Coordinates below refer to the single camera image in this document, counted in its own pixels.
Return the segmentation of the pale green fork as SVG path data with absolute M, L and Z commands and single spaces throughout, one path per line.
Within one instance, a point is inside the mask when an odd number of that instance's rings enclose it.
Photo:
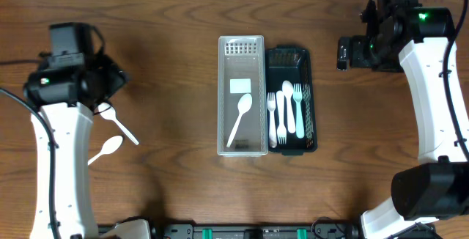
M 304 131 L 303 114 L 302 114 L 302 107 L 301 107 L 301 101 L 303 99 L 301 85 L 294 84 L 293 89 L 294 89 L 293 99 L 295 101 L 295 106 L 296 106 L 296 118 L 295 118 L 296 136 L 298 139 L 303 139 L 305 136 L 305 131 Z

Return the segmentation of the white fork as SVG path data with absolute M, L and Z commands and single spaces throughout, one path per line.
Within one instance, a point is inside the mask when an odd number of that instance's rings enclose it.
M 268 140 L 269 146 L 272 148 L 277 147 L 277 134 L 275 124 L 275 110 L 276 110 L 276 97 L 273 92 L 267 93 L 267 110 L 269 112 L 269 128 L 268 128 Z
M 279 144 L 287 143 L 287 129 L 284 124 L 284 109 L 285 109 L 285 97 L 284 93 L 279 90 L 276 93 L 276 102 L 278 107 L 278 128 L 277 137 Z

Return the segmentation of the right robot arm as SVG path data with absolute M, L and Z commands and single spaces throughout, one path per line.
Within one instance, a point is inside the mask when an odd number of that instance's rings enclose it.
M 468 214 L 468 114 L 457 74 L 462 28 L 445 7 L 368 0 L 363 35 L 341 37 L 337 67 L 404 73 L 418 127 L 418 165 L 361 214 L 360 238 L 436 238 L 432 223 Z

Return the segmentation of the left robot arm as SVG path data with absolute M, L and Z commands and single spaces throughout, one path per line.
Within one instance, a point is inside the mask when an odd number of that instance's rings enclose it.
M 89 191 L 88 151 L 95 109 L 127 74 L 95 50 L 88 23 L 49 27 L 52 52 L 23 86 L 37 143 L 37 203 L 31 238 L 98 238 Z

